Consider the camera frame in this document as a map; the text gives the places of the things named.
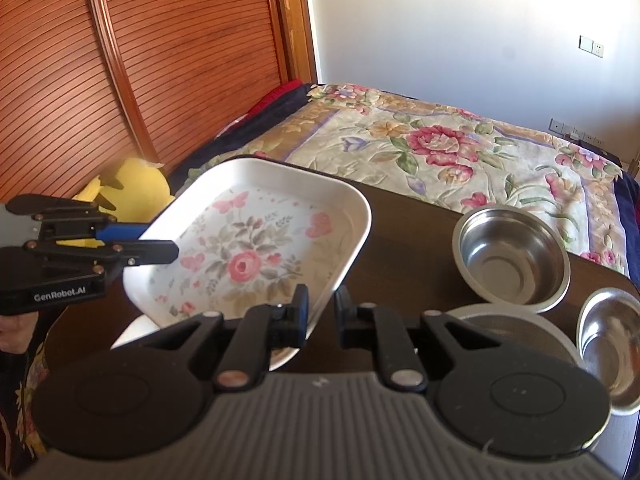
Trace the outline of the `person's left hand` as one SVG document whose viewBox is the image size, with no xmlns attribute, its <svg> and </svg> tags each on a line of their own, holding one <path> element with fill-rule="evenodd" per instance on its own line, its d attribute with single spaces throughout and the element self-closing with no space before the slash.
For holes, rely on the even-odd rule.
<svg viewBox="0 0 640 480">
<path fill-rule="evenodd" d="M 39 314 L 30 312 L 0 318 L 0 351 L 9 354 L 23 354 L 34 336 Z"/>
</svg>

